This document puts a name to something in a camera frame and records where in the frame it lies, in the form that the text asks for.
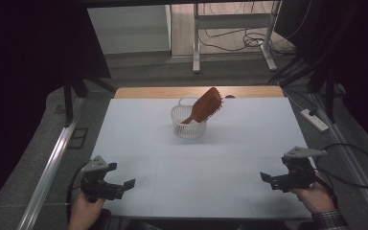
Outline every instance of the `plastic basket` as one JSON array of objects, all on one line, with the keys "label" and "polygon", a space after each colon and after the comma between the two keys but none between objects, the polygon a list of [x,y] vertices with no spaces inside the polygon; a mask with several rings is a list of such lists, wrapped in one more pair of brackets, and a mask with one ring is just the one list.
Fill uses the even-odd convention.
[{"label": "plastic basket", "polygon": [[184,99],[198,99],[196,97],[186,97],[178,101],[178,105],[172,108],[172,130],[178,136],[185,139],[195,139],[201,136],[205,132],[207,126],[207,121],[198,123],[196,121],[191,121],[189,124],[181,124],[191,115],[193,109],[192,105],[184,105],[181,103]]}]

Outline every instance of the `human hand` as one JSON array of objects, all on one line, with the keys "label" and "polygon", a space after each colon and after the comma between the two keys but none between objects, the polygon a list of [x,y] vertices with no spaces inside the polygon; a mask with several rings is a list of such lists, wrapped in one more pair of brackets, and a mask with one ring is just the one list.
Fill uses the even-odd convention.
[{"label": "human hand", "polygon": [[89,229],[100,216],[104,203],[104,198],[99,198],[97,202],[91,203],[88,197],[82,191],[79,191],[74,198],[68,229]]},{"label": "human hand", "polygon": [[327,190],[318,182],[314,182],[308,189],[292,189],[304,206],[313,214],[334,210],[334,203]]}]

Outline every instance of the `white table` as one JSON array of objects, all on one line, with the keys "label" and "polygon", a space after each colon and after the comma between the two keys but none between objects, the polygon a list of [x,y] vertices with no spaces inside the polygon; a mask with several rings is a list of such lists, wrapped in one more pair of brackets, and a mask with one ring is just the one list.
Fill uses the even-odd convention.
[{"label": "white table", "polygon": [[224,99],[196,140],[173,133],[178,99],[114,99],[92,158],[118,163],[105,181],[136,185],[107,201],[114,216],[137,218],[310,218],[296,196],[272,191],[259,172],[287,173],[281,156],[306,147],[287,98]]}]

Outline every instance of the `hairbrush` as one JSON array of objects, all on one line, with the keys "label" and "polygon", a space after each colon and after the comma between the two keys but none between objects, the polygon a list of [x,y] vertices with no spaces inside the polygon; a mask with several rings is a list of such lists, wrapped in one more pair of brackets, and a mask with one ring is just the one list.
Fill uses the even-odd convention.
[{"label": "hairbrush", "polygon": [[190,117],[181,124],[188,124],[192,120],[201,123],[214,115],[221,107],[220,93],[215,87],[212,87],[194,103]]}]

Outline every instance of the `power strip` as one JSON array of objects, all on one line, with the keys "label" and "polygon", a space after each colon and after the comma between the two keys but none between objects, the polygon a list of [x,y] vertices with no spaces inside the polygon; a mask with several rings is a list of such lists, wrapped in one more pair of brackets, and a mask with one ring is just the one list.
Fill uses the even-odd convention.
[{"label": "power strip", "polygon": [[328,126],[325,125],[325,123],[323,123],[317,116],[315,115],[310,115],[310,111],[308,109],[304,109],[303,111],[301,111],[301,115],[307,119],[314,127],[316,127],[316,129],[318,129],[318,131],[320,132],[324,132],[326,130],[328,130]]}]

